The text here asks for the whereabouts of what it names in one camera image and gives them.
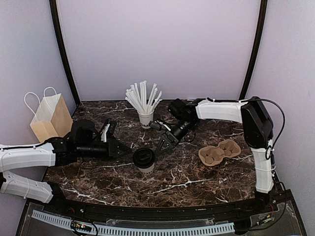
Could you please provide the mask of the black plastic cup lid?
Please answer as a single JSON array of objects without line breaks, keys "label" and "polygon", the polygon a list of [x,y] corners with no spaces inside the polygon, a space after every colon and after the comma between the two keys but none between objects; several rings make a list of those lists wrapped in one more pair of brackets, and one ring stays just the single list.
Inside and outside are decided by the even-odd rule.
[{"label": "black plastic cup lid", "polygon": [[155,154],[150,148],[143,147],[134,152],[132,159],[136,167],[145,169],[154,164]]}]

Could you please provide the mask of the cardboard cup carrier tray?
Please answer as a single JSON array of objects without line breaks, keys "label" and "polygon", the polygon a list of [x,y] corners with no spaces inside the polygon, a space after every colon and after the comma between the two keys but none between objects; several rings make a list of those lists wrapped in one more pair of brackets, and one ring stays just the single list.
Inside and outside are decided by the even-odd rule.
[{"label": "cardboard cup carrier tray", "polygon": [[221,141],[216,147],[207,146],[198,151],[198,156],[206,166],[215,166],[223,161],[224,158],[232,158],[241,153],[241,148],[233,140]]}]

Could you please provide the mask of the brown paper bag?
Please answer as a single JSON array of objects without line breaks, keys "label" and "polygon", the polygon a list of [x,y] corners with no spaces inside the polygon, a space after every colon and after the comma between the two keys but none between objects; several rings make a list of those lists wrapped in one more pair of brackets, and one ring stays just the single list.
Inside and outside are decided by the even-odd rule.
[{"label": "brown paper bag", "polygon": [[62,94],[57,93],[53,87],[47,87],[38,102],[37,110],[31,110],[33,118],[30,127],[39,142],[64,137],[71,131],[73,120]]}]

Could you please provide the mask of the white paper coffee cup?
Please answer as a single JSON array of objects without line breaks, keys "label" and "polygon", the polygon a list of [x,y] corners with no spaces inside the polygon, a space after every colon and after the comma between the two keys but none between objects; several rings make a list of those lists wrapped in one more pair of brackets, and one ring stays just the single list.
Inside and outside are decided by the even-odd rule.
[{"label": "white paper coffee cup", "polygon": [[153,163],[151,166],[146,168],[140,168],[138,167],[138,170],[143,174],[151,174],[154,170],[155,164]]}]

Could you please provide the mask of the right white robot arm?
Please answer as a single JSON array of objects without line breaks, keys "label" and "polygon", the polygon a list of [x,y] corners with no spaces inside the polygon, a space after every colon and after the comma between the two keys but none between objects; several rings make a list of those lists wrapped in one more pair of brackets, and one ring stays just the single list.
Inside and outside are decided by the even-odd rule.
[{"label": "right white robot arm", "polygon": [[257,96],[245,100],[215,100],[199,98],[189,103],[176,99],[168,111],[178,120],[171,126],[163,121],[150,121],[149,126],[164,130],[155,154],[175,148],[202,119],[234,121],[243,125],[244,138],[254,157],[256,186],[251,209],[262,213],[270,205],[274,190],[274,146],[273,121],[265,108],[265,100]]}]

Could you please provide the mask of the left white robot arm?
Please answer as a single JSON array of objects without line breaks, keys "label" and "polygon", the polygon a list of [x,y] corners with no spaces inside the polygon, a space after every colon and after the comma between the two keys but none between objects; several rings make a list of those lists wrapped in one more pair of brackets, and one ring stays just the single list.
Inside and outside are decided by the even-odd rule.
[{"label": "left white robot arm", "polygon": [[77,162],[79,157],[109,160],[125,156],[131,148],[116,137],[116,122],[106,121],[97,131],[95,123],[82,119],[72,124],[64,137],[52,137],[40,144],[0,147],[0,191],[48,204],[58,214],[69,211],[69,202],[53,182],[39,182],[16,175],[14,169],[58,167]]}]

